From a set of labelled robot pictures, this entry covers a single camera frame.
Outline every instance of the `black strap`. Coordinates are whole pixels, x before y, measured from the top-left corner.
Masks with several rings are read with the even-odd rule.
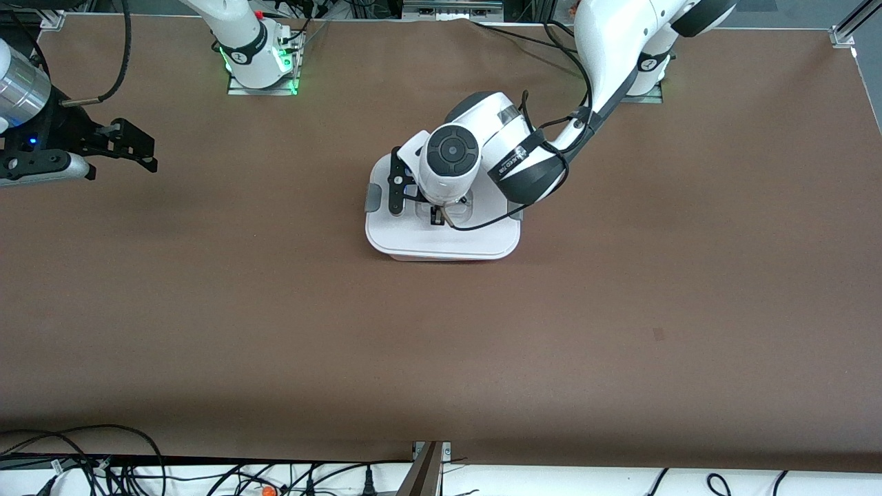
[[[570,118],[576,119],[577,121],[581,121],[583,123],[591,120],[591,115],[594,113],[593,110],[588,107],[579,107],[574,111],[570,112]]]
[[[669,49],[668,51],[659,55],[649,55],[647,53],[640,52],[640,57],[637,58],[637,70],[640,72],[654,71],[661,63],[665,61],[666,58],[668,58],[668,55],[670,55],[670,51],[672,49]]]
[[[266,25],[260,21],[258,21],[258,25],[260,25],[260,33],[258,33],[258,37],[244,47],[234,49],[232,47],[224,45],[223,43],[218,43],[224,53],[227,54],[227,59],[229,59],[233,64],[248,65],[251,63],[251,59],[260,50],[264,49],[264,46],[266,45],[266,40],[268,38]]]
[[[527,159],[539,145],[545,142],[545,133],[541,129],[535,130],[524,138],[511,152],[499,161],[493,169],[487,171],[490,179],[498,183],[517,165]]]
[[[686,38],[698,36],[737,3],[738,0],[701,0],[670,26]]]

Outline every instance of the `brown tabletop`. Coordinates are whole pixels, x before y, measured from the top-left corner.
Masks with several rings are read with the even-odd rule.
[[[0,191],[0,422],[118,422],[170,455],[882,470],[882,138],[820,31],[678,44],[493,263],[368,244],[374,162],[473,91],[583,91],[465,21],[332,23],[295,97],[228,97],[199,19],[136,17],[120,92],[160,171]],[[530,30],[541,36],[541,30]],[[115,16],[45,34],[72,97]],[[103,432],[86,449],[144,452]]]

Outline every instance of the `power cord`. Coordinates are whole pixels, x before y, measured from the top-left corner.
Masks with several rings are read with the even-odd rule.
[[[478,26],[478,27],[482,27],[482,28],[484,28],[484,29],[486,29],[486,30],[488,30],[488,31],[494,31],[494,32],[499,33],[499,34],[504,34],[504,35],[506,35],[506,36],[511,36],[512,38],[519,38],[519,39],[521,39],[521,40],[532,41],[533,43],[538,43],[538,44],[540,44],[540,45],[545,45],[546,47],[552,47],[553,49],[559,49],[559,47],[558,47],[557,45],[554,45],[554,44],[549,43],[549,42],[547,42],[547,41],[542,41],[542,40],[537,40],[537,39],[535,39],[535,38],[530,38],[529,36],[524,36],[523,34],[512,33],[511,31],[505,31],[504,29],[499,29],[498,27],[486,26],[486,25],[484,25],[484,24],[481,24],[481,23],[479,23],[479,22],[474,22],[474,21],[473,21],[472,24],[474,24],[474,25],[476,25],[476,26]],[[576,49],[569,49],[569,48],[564,48],[564,49],[567,50],[567,51],[569,51],[569,52],[571,52],[571,53],[578,53],[578,52],[576,51]]]
[[[113,96],[119,87],[123,85],[125,73],[129,70],[129,58],[131,56],[131,11],[129,9],[129,0],[120,0],[120,4],[123,6],[123,20],[125,22],[125,45],[123,47],[123,61],[120,63],[116,81],[104,94],[82,100],[65,100],[61,102],[62,107],[82,107],[84,105],[101,103]]]
[[[778,474],[778,477],[774,480],[774,486],[772,486],[772,496],[778,496],[778,486],[781,485],[781,481],[784,480],[788,472],[790,470],[784,470]]]
[[[781,485],[781,481],[787,476],[789,470],[784,470],[778,477],[774,480],[774,486],[772,487],[772,496],[778,496],[778,486]],[[720,492],[714,487],[714,481],[720,481],[722,483],[722,487],[725,492]],[[707,484],[707,489],[710,490],[716,496],[732,496],[732,491],[729,489],[729,483],[726,482],[726,479],[717,473],[707,474],[707,478],[705,479],[705,483]]]
[[[52,493],[52,486],[55,485],[56,479],[58,479],[58,476],[53,476],[34,496],[49,496]]]
[[[310,471],[306,472],[306,491],[303,491],[305,496],[316,496],[316,483],[312,481],[312,467],[310,467]]]
[[[722,482],[722,486],[726,490],[726,492],[717,491],[717,489],[714,487],[714,480],[719,480],[720,482]],[[707,474],[707,479],[705,479],[705,482],[707,483],[707,489],[716,494],[716,496],[732,496],[732,491],[729,489],[729,483],[727,483],[726,479],[723,478],[723,476],[721,476],[720,474]]]
[[[73,427],[71,429],[64,429],[62,431],[56,431],[56,432],[43,431],[40,429],[15,429],[15,430],[11,430],[11,431],[2,431],[2,432],[0,432],[0,436],[16,435],[16,434],[36,434],[36,435],[34,435],[30,439],[21,441],[20,443],[14,445],[12,447],[9,447],[9,448],[5,449],[4,451],[0,452],[0,457],[8,455],[9,453],[16,451],[16,450],[19,450],[19,449],[22,449],[24,447],[28,447],[28,446],[30,446],[40,440],[44,440],[44,439],[48,439],[48,438],[60,439],[61,441],[66,443],[68,446],[70,446],[78,455],[76,457],[72,457],[71,459],[73,459],[74,462],[77,464],[76,467],[79,467],[80,469],[82,469],[83,475],[86,477],[86,481],[89,483],[90,496],[95,496],[96,491],[103,492],[103,489],[98,484],[98,478],[94,473],[93,467],[98,467],[101,464],[97,463],[92,457],[87,455],[76,443],[74,443],[70,438],[68,438],[66,436],[66,434],[70,434],[73,432],[102,430],[102,429],[110,429],[110,430],[129,432],[129,433],[132,433],[132,434],[139,436],[141,439],[143,439],[147,442],[147,444],[153,450],[153,453],[156,455],[157,463],[159,464],[160,469],[162,471],[162,493],[161,493],[161,496],[165,496],[166,489],[167,489],[166,488],[166,486],[167,486],[167,478],[166,478],[167,473],[166,473],[165,462],[162,459],[162,453],[160,452],[159,447],[156,446],[155,441],[153,441],[153,439],[150,436],[148,436],[146,433],[144,433],[138,429],[128,427],[126,425],[119,425],[119,424],[83,425],[80,427]],[[116,475],[114,475],[110,470],[105,470],[105,473],[108,476],[108,478],[116,477]],[[116,480],[116,483],[117,483],[117,485],[121,485],[121,483],[124,481],[125,481],[125,478],[123,478],[123,481]]]
[[[362,496],[377,496],[377,489],[374,488],[374,472],[370,469],[370,465],[364,469],[364,489]]]
[[[658,477],[655,478],[655,483],[653,484],[652,489],[647,492],[647,496],[655,496],[655,492],[659,490],[659,485],[662,484],[662,479],[668,474],[668,470],[670,469],[661,469]]]

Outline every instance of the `metal bracket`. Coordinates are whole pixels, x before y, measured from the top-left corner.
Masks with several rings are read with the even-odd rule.
[[[43,31],[61,31],[64,25],[64,11],[35,10],[40,16],[40,29]]]
[[[830,28],[830,42],[833,47],[853,48],[855,39],[852,35],[879,10],[882,10],[882,0],[863,0],[842,22]]]
[[[425,446],[426,446],[426,441],[416,441],[414,443],[414,451],[412,453],[414,460],[416,460],[416,457],[419,456],[419,454],[422,452],[422,449]],[[450,443],[446,442],[446,441],[441,443],[441,450],[442,450],[441,462],[449,463],[451,460],[451,458],[450,458],[450,453],[451,453]]]
[[[646,94],[625,96],[622,99],[622,103],[664,103],[664,98],[662,98],[662,85],[656,83],[655,86],[653,86],[653,89],[649,90]]]
[[[450,443],[442,441],[414,443],[414,464],[395,496],[437,496],[441,483],[441,468],[450,458]]]
[[[828,30],[830,33],[830,42],[833,44],[833,48],[835,49],[850,49],[855,46],[855,37],[849,36],[844,39],[840,39],[839,35],[839,27],[833,26]]]

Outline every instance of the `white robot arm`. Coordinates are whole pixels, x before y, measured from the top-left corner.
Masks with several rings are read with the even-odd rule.
[[[230,72],[243,86],[271,86],[292,71],[290,28],[259,19],[248,0],[181,1],[211,27]],[[56,4],[61,8],[60,0]],[[127,5],[123,10],[128,15]],[[84,157],[97,154],[156,172],[153,138],[125,119],[96,124],[71,102],[45,72],[0,40],[0,187],[93,179],[95,168]]]
[[[572,158],[626,95],[645,94],[664,77],[678,36],[717,26],[736,3],[581,0],[573,35],[587,90],[558,120],[567,123],[560,134],[547,140],[502,93],[472,94],[444,125],[419,132],[374,166],[365,203],[370,243],[404,260],[512,252],[520,238],[516,214],[563,184]]]
[[[694,36],[718,25],[735,4],[736,0],[582,0],[574,34],[589,93],[556,139],[546,141],[504,94],[486,92],[466,98],[445,125],[415,136],[411,141],[416,143],[408,142],[398,156],[423,197],[442,213],[461,202],[478,168],[510,202],[534,204],[556,189],[569,160],[627,94],[644,94],[663,78],[678,35]],[[409,153],[416,149],[418,157]]]
[[[122,118],[95,123],[49,76],[0,40],[0,187],[59,179],[94,179],[84,157],[104,155],[156,172],[153,138]]]
[[[273,85],[292,71],[291,28],[258,16],[248,0],[180,0],[211,28],[220,52],[239,83],[248,88]]]

